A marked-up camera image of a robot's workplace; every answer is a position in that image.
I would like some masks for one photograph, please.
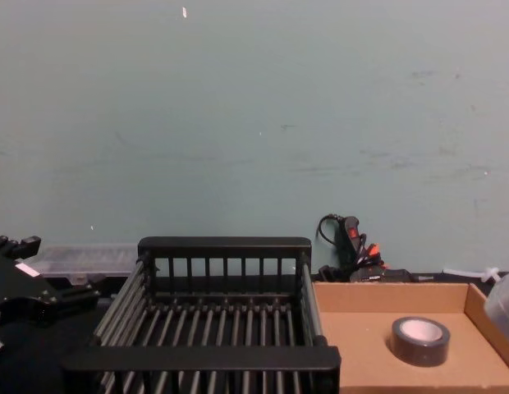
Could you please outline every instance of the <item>black metal rack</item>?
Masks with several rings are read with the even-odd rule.
[[[92,342],[63,360],[67,392],[338,392],[341,358],[322,335],[310,240],[149,237],[138,251]]]

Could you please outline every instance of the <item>cardboard tray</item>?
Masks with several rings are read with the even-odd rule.
[[[323,332],[342,355],[343,394],[509,393],[509,341],[466,284],[315,283]],[[392,323],[422,316],[451,333],[447,361],[421,368],[388,349]]]

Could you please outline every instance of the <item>painted wall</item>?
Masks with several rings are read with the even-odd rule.
[[[0,0],[0,233],[329,212],[396,267],[509,268],[509,1]]]

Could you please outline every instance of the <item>plastic tube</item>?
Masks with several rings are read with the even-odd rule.
[[[444,268],[443,273],[449,273],[450,275],[457,275],[459,277],[477,277],[482,282],[486,282],[491,277],[495,282],[499,282],[501,280],[501,277],[499,276],[499,268],[496,267],[488,267],[481,273]]]

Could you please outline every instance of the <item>black tape roll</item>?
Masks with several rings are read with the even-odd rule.
[[[419,367],[434,367],[446,361],[450,332],[429,318],[410,316],[393,322],[390,348],[400,360]]]

